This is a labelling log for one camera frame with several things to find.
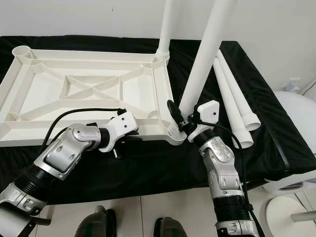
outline black cable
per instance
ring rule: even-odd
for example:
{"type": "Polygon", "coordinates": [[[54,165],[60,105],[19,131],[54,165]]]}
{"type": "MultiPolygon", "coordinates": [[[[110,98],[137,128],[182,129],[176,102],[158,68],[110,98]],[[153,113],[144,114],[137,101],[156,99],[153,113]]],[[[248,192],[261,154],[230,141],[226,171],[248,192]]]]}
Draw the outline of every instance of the black cable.
{"type": "Polygon", "coordinates": [[[63,128],[63,129],[61,129],[61,130],[59,131],[59,133],[57,133],[56,136],[54,136],[54,138],[50,141],[49,144],[51,144],[52,142],[54,142],[64,131],[66,131],[67,128],[68,128],[68,127],[65,127],[65,128],[63,128]]]}
{"type": "Polygon", "coordinates": [[[87,108],[87,109],[75,109],[75,110],[69,110],[67,112],[64,112],[63,114],[61,114],[60,116],[57,117],[57,119],[55,119],[55,121],[51,124],[45,138],[44,138],[44,141],[40,147],[40,150],[39,150],[39,153],[42,153],[44,150],[45,150],[45,147],[46,147],[46,144],[49,140],[49,137],[51,135],[51,132],[53,131],[55,125],[58,123],[58,121],[60,119],[62,119],[64,116],[66,115],[69,115],[69,114],[72,114],[72,113],[76,113],[76,112],[85,112],[85,111],[116,111],[116,112],[119,112],[119,111],[122,111],[124,109],[120,109],[120,108],[117,108],[117,109],[102,109],[102,108],[87,108]]]}
{"type": "MultiPolygon", "coordinates": [[[[202,120],[199,120],[198,123],[222,129],[223,131],[225,131],[228,134],[230,134],[233,137],[233,139],[235,140],[235,142],[237,143],[238,149],[240,150],[240,157],[241,157],[241,164],[242,164],[242,175],[243,175],[243,188],[242,189],[243,189],[243,192],[244,192],[246,203],[247,203],[247,205],[250,205],[249,198],[248,198],[246,165],[245,165],[244,160],[243,160],[242,146],[241,146],[241,143],[239,142],[238,138],[229,129],[227,129],[227,128],[221,126],[221,125],[210,123],[210,122],[203,122],[202,120]]],[[[250,213],[253,221],[256,224],[259,236],[260,237],[264,237],[265,234],[263,233],[263,230],[262,230],[262,228],[260,226],[260,223],[259,223],[255,213],[251,209],[249,209],[249,213],[250,213]]]]}
{"type": "Polygon", "coordinates": [[[303,93],[303,95],[305,95],[306,92],[309,91],[315,84],[316,84],[316,81],[313,83],[313,85],[311,85],[311,86],[303,93]]]}

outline white plastic pipe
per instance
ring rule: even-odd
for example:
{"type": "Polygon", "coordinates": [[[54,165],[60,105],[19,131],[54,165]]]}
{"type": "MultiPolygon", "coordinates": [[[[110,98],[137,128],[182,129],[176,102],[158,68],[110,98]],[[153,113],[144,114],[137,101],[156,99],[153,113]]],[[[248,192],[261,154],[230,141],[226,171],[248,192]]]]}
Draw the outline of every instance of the white plastic pipe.
{"type": "Polygon", "coordinates": [[[294,222],[313,221],[316,220],[316,211],[308,211],[292,214],[291,218],[294,222]]]}
{"type": "Polygon", "coordinates": [[[194,105],[198,102],[236,2],[236,0],[216,0],[214,3],[180,102],[179,109],[184,118],[192,114],[194,105]]]}
{"type": "Polygon", "coordinates": [[[169,45],[171,37],[172,18],[174,13],[172,10],[174,7],[175,0],[166,0],[162,19],[159,46],[156,51],[156,58],[160,60],[167,60],[169,58],[169,45]]]}
{"type": "Polygon", "coordinates": [[[217,58],[222,67],[227,83],[231,89],[231,92],[233,94],[233,97],[235,99],[239,113],[241,115],[243,123],[245,124],[246,129],[248,131],[256,130],[261,125],[260,120],[258,119],[257,115],[252,112],[221,50],[218,50],[217,58]]]}
{"type": "MultiPolygon", "coordinates": [[[[238,138],[242,148],[251,147],[253,144],[252,137],[249,131],[245,128],[245,125],[243,124],[236,102],[234,100],[231,90],[229,89],[228,83],[226,81],[221,65],[218,61],[218,58],[214,59],[213,68],[224,101],[226,113],[228,116],[229,123],[231,125],[232,132],[238,138]]],[[[234,139],[233,144],[236,148],[238,148],[238,145],[234,139]]]]}

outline white wall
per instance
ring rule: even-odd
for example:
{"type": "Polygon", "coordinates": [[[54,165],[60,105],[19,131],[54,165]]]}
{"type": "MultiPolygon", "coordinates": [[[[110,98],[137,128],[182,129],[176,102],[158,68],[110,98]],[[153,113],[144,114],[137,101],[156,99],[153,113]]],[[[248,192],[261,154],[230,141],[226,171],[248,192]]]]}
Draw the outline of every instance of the white wall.
{"type": "MultiPolygon", "coordinates": [[[[213,0],[179,0],[174,39],[201,39],[213,0]]],[[[158,38],[163,0],[0,0],[0,35],[158,38]]],[[[316,78],[315,0],[239,0],[237,40],[273,89],[316,78]]]]}

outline black cloth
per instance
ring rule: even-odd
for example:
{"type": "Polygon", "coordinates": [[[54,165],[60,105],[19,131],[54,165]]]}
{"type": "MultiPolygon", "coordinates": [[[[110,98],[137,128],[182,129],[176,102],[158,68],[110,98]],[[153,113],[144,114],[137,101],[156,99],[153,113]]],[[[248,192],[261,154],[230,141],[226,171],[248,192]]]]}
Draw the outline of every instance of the black cloth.
{"type": "MultiPolygon", "coordinates": [[[[174,101],[180,103],[200,41],[172,40],[168,73],[174,101]]],[[[96,36],[0,37],[0,78],[8,70],[11,50],[19,45],[33,49],[89,50],[155,53],[157,39],[96,36]]],[[[316,159],[256,67],[235,41],[224,41],[221,50],[252,110],[262,125],[251,132],[254,145],[244,150],[247,178],[257,182],[277,180],[316,169],[316,159]]],[[[199,102],[220,103],[219,124],[229,128],[223,100],[211,70],[199,102]]],[[[229,135],[219,129],[227,145],[229,135]]],[[[0,148],[0,191],[32,163],[39,147],[0,148]]],[[[194,144],[172,146],[165,141],[129,142],[120,146],[122,159],[99,151],[84,153],[81,162],[61,182],[50,204],[96,201],[156,194],[207,186],[206,169],[194,144]]],[[[236,168],[242,176],[236,152],[236,168]]]]}

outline white tile floor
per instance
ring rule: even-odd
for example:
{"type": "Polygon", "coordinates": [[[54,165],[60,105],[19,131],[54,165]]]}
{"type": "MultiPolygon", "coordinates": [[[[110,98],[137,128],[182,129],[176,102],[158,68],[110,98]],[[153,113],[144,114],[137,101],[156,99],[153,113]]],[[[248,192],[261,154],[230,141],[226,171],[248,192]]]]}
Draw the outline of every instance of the white tile floor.
{"type": "MultiPolygon", "coordinates": [[[[316,190],[299,193],[316,209],[316,190]]],[[[265,222],[265,207],[273,198],[261,188],[249,192],[250,202],[266,237],[272,237],[265,222]]],[[[93,213],[95,206],[113,208],[118,219],[118,237],[152,237],[157,218],[170,216],[180,221],[189,237],[216,237],[214,206],[208,188],[129,197],[122,199],[47,206],[40,217],[52,217],[50,226],[38,226],[30,237],[71,237],[82,219],[93,213]]]]}

